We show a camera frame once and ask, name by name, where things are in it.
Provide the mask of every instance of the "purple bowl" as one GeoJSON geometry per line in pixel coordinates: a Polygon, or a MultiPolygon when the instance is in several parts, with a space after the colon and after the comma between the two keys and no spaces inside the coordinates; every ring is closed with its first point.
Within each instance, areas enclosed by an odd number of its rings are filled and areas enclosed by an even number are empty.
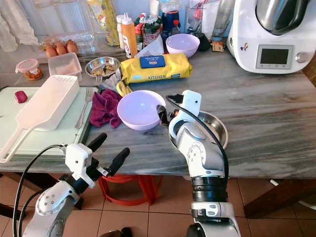
{"type": "Polygon", "coordinates": [[[157,105],[166,106],[164,99],[150,90],[136,90],[118,103],[118,116],[134,130],[149,130],[159,124],[157,105]]]}
{"type": "Polygon", "coordinates": [[[190,58],[198,49],[199,39],[190,34],[176,34],[167,38],[166,45],[169,53],[184,53],[190,58]]]}

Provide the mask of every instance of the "spice jar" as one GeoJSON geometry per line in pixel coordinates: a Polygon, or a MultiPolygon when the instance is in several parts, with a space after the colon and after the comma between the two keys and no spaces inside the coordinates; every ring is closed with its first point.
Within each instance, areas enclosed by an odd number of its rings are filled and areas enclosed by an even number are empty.
{"type": "Polygon", "coordinates": [[[15,73],[21,72],[27,80],[38,80],[43,76],[36,59],[24,60],[16,65],[15,73]]]}

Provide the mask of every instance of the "egg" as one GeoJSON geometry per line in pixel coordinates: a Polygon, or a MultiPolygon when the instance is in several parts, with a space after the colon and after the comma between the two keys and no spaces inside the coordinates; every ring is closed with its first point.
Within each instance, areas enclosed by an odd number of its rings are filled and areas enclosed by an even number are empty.
{"type": "Polygon", "coordinates": [[[71,39],[67,41],[67,51],[69,53],[70,52],[77,53],[77,51],[78,51],[76,43],[73,42],[71,39]]]}
{"type": "Polygon", "coordinates": [[[45,43],[44,45],[46,49],[46,55],[48,58],[55,57],[58,55],[55,48],[51,44],[45,43]]]}
{"type": "Polygon", "coordinates": [[[67,53],[67,50],[64,47],[64,44],[62,42],[56,43],[56,51],[57,51],[58,55],[62,55],[62,54],[67,53]]]}

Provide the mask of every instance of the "stainless steel jug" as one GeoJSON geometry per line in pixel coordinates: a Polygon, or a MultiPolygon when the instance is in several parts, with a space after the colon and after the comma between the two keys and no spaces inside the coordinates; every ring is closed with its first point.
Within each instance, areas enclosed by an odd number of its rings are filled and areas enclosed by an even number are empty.
{"type": "Polygon", "coordinates": [[[258,0],[257,19],[273,35],[283,35],[300,25],[309,0],[258,0]]]}

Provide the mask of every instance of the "red stool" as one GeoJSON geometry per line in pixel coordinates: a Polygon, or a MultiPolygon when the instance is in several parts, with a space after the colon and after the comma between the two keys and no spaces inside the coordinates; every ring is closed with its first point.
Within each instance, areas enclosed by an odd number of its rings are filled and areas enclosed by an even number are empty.
{"type": "Polygon", "coordinates": [[[152,205],[158,197],[158,189],[162,182],[162,176],[160,176],[158,183],[155,183],[153,175],[115,175],[113,177],[100,177],[99,184],[102,189],[103,196],[106,200],[115,202],[123,206],[135,206],[145,202],[152,205]],[[126,183],[130,181],[138,181],[144,197],[136,200],[118,200],[110,196],[110,189],[108,182],[112,183],[126,183]]]}

